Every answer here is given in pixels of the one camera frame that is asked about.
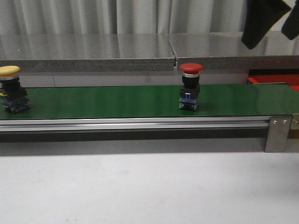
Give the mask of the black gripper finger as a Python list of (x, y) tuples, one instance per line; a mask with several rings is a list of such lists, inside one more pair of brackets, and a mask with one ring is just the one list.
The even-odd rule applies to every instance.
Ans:
[(248, 0), (242, 42), (253, 49), (291, 7), (282, 0)]
[(281, 32), (289, 39), (293, 40), (299, 35), (299, 3), (295, 5), (288, 18), (282, 26)]

